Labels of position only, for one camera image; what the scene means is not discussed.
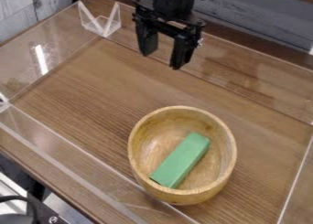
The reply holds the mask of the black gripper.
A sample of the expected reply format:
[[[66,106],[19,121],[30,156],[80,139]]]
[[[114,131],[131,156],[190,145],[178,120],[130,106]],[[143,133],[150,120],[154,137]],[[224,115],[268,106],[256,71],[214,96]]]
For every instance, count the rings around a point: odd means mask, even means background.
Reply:
[[[139,50],[149,56],[158,48],[158,34],[174,37],[170,67],[181,69],[193,57],[206,23],[193,15],[194,0],[134,0]]]

